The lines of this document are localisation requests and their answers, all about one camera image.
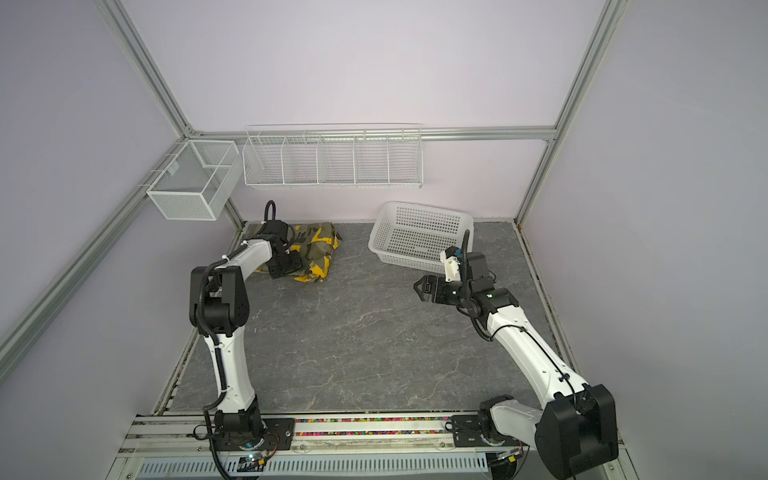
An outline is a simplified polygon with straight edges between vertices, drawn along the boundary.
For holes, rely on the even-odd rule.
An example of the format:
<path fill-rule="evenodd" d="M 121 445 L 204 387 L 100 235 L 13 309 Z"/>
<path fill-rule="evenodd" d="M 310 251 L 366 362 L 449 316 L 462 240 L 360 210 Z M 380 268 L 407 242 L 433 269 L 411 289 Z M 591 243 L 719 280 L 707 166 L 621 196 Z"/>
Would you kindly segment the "small white mesh box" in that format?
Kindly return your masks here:
<path fill-rule="evenodd" d="M 235 142 L 187 140 L 150 183 L 147 194 L 168 220 L 215 221 L 242 174 Z"/>

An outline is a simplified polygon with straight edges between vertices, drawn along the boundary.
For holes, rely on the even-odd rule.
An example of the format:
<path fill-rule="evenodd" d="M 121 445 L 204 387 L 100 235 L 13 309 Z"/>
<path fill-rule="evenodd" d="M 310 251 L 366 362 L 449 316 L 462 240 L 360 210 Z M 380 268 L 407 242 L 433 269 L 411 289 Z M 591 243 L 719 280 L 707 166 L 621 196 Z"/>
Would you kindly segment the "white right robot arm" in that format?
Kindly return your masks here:
<path fill-rule="evenodd" d="M 481 403 L 479 432 L 501 444 L 515 439 L 534 448 L 549 473 L 571 479 L 617 459 L 616 404 L 602 384 L 591 385 L 570 368 L 527 319 L 519 301 L 489 278 L 449 282 L 426 275 L 414 284 L 423 302 L 454 306 L 482 338 L 499 343 L 528 380 L 538 406 L 510 395 Z"/>

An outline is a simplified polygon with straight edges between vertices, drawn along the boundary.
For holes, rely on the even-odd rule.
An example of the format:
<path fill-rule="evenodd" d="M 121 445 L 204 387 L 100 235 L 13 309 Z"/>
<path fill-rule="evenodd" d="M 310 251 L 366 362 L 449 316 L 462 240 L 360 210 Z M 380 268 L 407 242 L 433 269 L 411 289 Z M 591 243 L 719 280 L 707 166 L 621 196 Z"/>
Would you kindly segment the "white plastic laundry basket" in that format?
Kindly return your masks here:
<path fill-rule="evenodd" d="M 442 274 L 440 254 L 460 247 L 466 231 L 472 248 L 474 218 L 468 213 L 392 201 L 380 210 L 368 248 L 385 264 Z"/>

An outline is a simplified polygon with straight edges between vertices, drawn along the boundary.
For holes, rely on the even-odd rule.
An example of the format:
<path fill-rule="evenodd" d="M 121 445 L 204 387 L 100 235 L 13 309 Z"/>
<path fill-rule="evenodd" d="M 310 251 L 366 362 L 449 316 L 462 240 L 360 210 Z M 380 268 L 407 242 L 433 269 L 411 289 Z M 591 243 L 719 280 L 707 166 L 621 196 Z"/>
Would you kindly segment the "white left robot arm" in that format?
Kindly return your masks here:
<path fill-rule="evenodd" d="M 244 327 L 250 318 L 245 280 L 260 266 L 280 278 L 299 270 L 290 243 L 274 235 L 242 241 L 229 254 L 191 272 L 189 318 L 203 338 L 214 368 L 217 397 L 203 407 L 218 432 L 265 433 L 258 399 L 247 371 Z"/>

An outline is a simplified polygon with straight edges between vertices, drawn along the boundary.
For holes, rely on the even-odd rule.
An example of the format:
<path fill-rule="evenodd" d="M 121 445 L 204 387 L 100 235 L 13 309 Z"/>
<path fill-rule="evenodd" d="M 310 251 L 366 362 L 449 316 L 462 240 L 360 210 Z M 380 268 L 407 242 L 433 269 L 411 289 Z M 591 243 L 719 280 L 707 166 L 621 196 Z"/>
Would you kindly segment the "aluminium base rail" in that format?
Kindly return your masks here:
<path fill-rule="evenodd" d="M 276 414 L 251 448 L 200 416 L 140 416 L 110 479 L 548 479 L 536 449 L 484 439 L 474 411 Z"/>

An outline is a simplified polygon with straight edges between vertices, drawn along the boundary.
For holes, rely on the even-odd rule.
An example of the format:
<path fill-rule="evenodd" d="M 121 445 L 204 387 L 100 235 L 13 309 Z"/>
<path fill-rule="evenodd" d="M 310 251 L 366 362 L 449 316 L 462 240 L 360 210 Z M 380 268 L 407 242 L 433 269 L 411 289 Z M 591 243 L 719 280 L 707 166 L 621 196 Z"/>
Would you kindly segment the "camouflage yellow green trousers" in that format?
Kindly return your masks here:
<path fill-rule="evenodd" d="M 342 242 L 340 234 L 330 222 L 297 224 L 291 226 L 296 233 L 294 241 L 291 244 L 293 244 L 293 248 L 300 253 L 303 269 L 288 276 L 303 283 L 324 281 L 328 275 L 335 250 Z M 256 237 L 260 228 L 261 225 L 254 226 L 254 230 L 249 232 L 244 239 L 265 240 Z M 271 244 L 281 243 L 277 239 L 267 241 Z M 258 270 L 266 270 L 268 272 L 267 265 L 263 264 Z"/>

